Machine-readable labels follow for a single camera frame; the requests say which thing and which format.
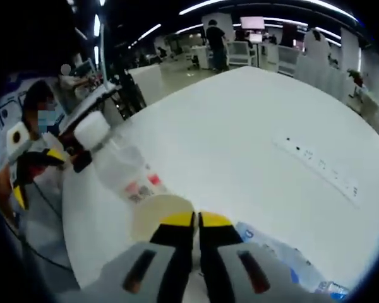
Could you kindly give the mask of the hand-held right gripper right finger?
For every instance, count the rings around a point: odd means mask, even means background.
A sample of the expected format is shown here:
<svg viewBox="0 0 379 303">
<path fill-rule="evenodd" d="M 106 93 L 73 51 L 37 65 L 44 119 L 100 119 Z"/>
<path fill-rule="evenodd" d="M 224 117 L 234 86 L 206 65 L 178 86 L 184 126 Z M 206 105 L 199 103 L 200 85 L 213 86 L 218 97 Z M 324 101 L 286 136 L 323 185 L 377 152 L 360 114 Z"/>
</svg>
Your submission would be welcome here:
<svg viewBox="0 0 379 303">
<path fill-rule="evenodd" d="M 199 212 L 200 262 L 210 302 L 302 302 L 291 271 L 255 243 L 245 243 L 223 215 Z"/>
</svg>

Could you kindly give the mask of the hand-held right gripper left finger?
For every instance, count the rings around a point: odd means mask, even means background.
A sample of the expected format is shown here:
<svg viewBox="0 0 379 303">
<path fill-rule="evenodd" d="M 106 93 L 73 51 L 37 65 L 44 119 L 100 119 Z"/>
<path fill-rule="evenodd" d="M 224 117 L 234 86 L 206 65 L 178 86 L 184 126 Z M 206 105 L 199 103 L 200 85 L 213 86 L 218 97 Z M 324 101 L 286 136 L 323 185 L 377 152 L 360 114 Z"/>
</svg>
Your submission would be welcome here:
<svg viewBox="0 0 379 303">
<path fill-rule="evenodd" d="M 193 211 L 163 218 L 150 241 L 138 242 L 101 272 L 101 302 L 181 302 L 192 269 Z"/>
</svg>

